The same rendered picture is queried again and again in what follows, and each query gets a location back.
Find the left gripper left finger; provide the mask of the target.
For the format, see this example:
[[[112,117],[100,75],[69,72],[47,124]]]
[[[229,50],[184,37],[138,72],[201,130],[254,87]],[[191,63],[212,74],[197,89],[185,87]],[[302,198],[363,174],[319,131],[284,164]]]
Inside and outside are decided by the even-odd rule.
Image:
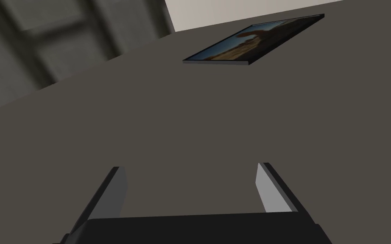
[[[74,225],[74,230],[89,219],[119,218],[128,189],[126,170],[113,167]]]

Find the framed landscape picture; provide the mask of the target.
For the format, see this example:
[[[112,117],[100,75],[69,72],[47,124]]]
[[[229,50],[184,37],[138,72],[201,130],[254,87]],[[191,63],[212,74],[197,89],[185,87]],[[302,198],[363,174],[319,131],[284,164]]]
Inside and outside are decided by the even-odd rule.
[[[324,14],[316,14],[253,24],[183,59],[182,62],[250,65],[324,17]]]

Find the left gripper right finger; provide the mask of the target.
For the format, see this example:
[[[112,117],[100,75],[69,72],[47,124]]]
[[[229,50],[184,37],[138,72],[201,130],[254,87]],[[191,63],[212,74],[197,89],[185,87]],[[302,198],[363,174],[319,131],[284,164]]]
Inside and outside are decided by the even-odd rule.
[[[255,185],[266,213],[305,212],[297,197],[270,164],[258,164]]]

